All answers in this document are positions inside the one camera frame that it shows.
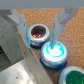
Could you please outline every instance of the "green object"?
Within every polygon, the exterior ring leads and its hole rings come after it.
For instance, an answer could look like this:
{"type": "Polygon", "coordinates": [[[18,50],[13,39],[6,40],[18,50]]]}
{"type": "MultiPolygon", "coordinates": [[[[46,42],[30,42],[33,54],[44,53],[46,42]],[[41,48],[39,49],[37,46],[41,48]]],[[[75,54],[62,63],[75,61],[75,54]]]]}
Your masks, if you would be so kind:
{"type": "Polygon", "coordinates": [[[66,84],[84,84],[84,74],[71,71],[66,77],[66,84]]]}

